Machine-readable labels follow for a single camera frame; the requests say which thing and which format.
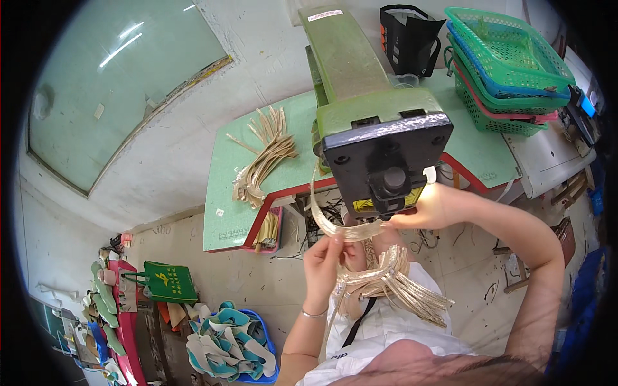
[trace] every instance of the stacked baskets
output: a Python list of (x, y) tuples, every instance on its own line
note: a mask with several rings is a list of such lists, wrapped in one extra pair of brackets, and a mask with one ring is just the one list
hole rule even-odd
[(448, 7), (455, 90), (481, 131), (525, 136), (546, 130), (569, 103), (575, 79), (545, 39), (524, 21)]

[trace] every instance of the green tote bag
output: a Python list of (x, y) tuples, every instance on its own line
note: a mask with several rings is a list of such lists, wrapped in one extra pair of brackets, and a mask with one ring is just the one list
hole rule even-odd
[[(130, 275), (142, 276), (144, 281), (132, 279), (128, 277)], [(144, 272), (127, 272), (122, 276), (132, 282), (148, 286), (152, 293), (150, 296), (152, 300), (167, 303), (195, 303), (197, 301), (188, 267), (145, 261)]]

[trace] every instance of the concrete floor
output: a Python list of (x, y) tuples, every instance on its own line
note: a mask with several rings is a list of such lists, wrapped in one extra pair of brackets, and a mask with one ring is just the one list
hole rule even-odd
[[(598, 240), (587, 196), (565, 212), (561, 204), (549, 205), (552, 195), (550, 192), (545, 199), (534, 200), (523, 197), (514, 205), (549, 225), (557, 225), (563, 216), (571, 216), (577, 247), (565, 274), (560, 327), (567, 323), (571, 283), (585, 252), (597, 249)], [(285, 217), (284, 247), (274, 255), (247, 251), (213, 254), (202, 251), (203, 214), (197, 214), (135, 235), (129, 261), (138, 270), (144, 260), (188, 266), (202, 302), (215, 309), (222, 301), (232, 300), (239, 308), (256, 311), (266, 321), (280, 353), (306, 291), (302, 259), (285, 258), (296, 255), (299, 249), (294, 221), (293, 216)], [(404, 230), (402, 236), (407, 243), (420, 241), (412, 230)], [(428, 238), (431, 245), (434, 239)], [(417, 261), (442, 292), (456, 301), (448, 309), (453, 335), (469, 342), (478, 354), (493, 356), (503, 354), (526, 292), (526, 288), (510, 295), (503, 292), (507, 285), (503, 265), (508, 256), (493, 256), (495, 245), (496, 238), (482, 228), (455, 224), (440, 231), (437, 247), (423, 246), (417, 254)]]

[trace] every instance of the yellow warning sticker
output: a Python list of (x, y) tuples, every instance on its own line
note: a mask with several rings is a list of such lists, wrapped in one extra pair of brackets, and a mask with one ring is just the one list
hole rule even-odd
[[(421, 195), (424, 187), (414, 188), (404, 198), (404, 207), (409, 207), (417, 203), (418, 197)], [(373, 212), (373, 202), (371, 199), (360, 199), (353, 202), (354, 210), (357, 212)]]

